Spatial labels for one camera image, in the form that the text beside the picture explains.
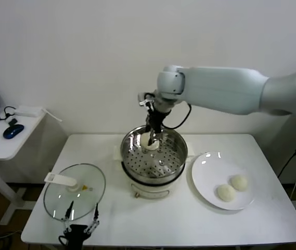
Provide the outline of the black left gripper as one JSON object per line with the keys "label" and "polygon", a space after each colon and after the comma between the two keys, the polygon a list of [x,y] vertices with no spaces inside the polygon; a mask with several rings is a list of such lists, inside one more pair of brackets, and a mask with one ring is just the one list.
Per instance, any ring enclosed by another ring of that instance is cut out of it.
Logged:
{"label": "black left gripper", "polygon": [[94,210],[93,221],[88,225],[72,224],[69,225],[69,219],[72,212],[74,201],[70,203],[70,206],[66,210],[65,217],[63,218],[63,228],[65,239],[67,240],[65,249],[68,250],[82,250],[83,243],[87,240],[94,230],[99,226],[99,211],[98,203]]}

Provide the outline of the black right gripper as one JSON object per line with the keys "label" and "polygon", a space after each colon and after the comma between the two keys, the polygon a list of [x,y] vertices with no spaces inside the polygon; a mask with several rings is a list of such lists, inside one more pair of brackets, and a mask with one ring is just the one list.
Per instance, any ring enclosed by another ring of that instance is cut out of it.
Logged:
{"label": "black right gripper", "polygon": [[169,114],[170,112],[163,113],[157,110],[148,111],[148,116],[146,118],[146,126],[145,126],[145,133],[150,132],[148,146],[151,146],[156,141],[155,132],[161,132],[162,123]]}

